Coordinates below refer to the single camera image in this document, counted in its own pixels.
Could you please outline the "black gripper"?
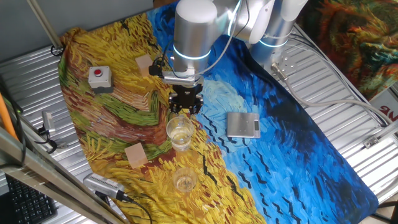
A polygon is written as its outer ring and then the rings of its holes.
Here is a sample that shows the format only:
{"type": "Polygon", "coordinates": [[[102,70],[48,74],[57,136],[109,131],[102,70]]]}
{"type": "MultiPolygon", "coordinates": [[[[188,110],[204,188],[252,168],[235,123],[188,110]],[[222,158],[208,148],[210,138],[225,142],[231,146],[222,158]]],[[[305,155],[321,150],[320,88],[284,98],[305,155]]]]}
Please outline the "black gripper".
{"type": "Polygon", "coordinates": [[[179,114],[183,106],[189,106],[190,114],[198,114],[203,106],[202,95],[200,94],[203,86],[185,87],[183,85],[173,85],[175,96],[169,98],[169,109],[174,114],[179,114]]]}

